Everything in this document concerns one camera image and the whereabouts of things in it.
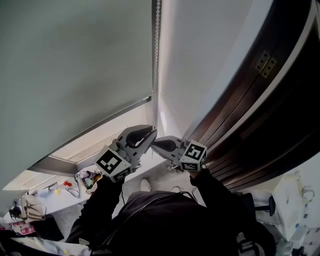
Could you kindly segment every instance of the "floor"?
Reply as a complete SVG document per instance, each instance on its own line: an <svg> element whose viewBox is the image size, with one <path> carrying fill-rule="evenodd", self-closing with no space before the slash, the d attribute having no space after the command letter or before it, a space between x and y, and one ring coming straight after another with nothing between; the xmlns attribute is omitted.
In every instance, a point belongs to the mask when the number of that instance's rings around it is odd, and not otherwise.
<svg viewBox="0 0 320 256"><path fill-rule="evenodd" d="M125 202L131 193L140 191L140 181L142 178L147 178L149 180L152 191L171 191L173 187L178 186L180 187L180 191L188 191L191 194L194 188L194 186L190 184L188 173L176 171L174 169L169 171L168 164L165 162L124 183L122 191ZM205 206L198 189L196 189L193 194L198 203ZM123 205L124 203L120 196L119 204L112 214L113 218L117 216ZM82 205L75 205L53 213L53 217L65 239L68 237L73 223L80 216L82 207Z"/></svg>

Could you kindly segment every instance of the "black and white marker cube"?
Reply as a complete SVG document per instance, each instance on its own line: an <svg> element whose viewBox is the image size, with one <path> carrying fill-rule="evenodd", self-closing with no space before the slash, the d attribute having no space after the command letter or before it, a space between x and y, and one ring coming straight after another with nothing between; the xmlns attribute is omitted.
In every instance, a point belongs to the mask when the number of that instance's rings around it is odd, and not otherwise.
<svg viewBox="0 0 320 256"><path fill-rule="evenodd" d="M186 171L200 171L207 157L207 147L191 140L180 158L181 168Z"/></svg>
<svg viewBox="0 0 320 256"><path fill-rule="evenodd" d="M102 174L109 177L114 183L132 173L131 164L107 145L96 156L94 163Z"/></svg>

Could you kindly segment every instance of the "person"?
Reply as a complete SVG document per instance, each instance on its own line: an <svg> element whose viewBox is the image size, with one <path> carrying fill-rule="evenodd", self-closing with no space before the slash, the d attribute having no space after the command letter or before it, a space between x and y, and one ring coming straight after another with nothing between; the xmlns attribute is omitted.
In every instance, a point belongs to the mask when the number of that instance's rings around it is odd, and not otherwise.
<svg viewBox="0 0 320 256"><path fill-rule="evenodd" d="M91 247L107 245L113 255L239 255L241 234L243 242L254 244L255 249L258 245L260 255L276 254L272 234L250 217L240 197L208 169L190 172L190 182L197 186L206 207L185 192L139 191L129 196L112 219L124 179L113 183L104 177L65 242L79 243L80 239Z"/></svg>

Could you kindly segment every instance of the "black jacket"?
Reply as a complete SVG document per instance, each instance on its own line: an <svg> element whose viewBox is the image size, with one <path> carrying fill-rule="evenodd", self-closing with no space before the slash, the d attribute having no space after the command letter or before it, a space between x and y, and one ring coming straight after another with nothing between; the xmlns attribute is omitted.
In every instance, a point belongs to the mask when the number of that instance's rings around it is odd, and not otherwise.
<svg viewBox="0 0 320 256"><path fill-rule="evenodd" d="M243 232L246 239L260 244L266 255L276 252L273 236L262 224L250 219L240 198L208 170L195 179L190 177L207 207L178 194L151 203L125 224L132 213L170 192L140 193L128 200L112 219L123 182L113 183L106 177L98 181L97 190L85 203L66 243L79 243L82 238L92 245L100 245L118 229L110 244L114 254L238 255L236 237Z"/></svg>

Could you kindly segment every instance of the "white shoe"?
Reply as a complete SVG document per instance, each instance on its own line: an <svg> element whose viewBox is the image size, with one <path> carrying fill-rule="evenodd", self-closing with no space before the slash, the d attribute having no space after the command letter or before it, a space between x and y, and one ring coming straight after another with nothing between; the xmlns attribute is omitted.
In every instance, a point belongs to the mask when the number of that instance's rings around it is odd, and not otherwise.
<svg viewBox="0 0 320 256"><path fill-rule="evenodd" d="M173 189L171 189L171 192L179 193L180 192L180 187L175 186Z"/></svg>
<svg viewBox="0 0 320 256"><path fill-rule="evenodd" d="M141 180L141 182L140 182L140 190L141 191L147 191L147 192L151 191L151 186L150 186L149 180L147 180L146 178L143 178Z"/></svg>

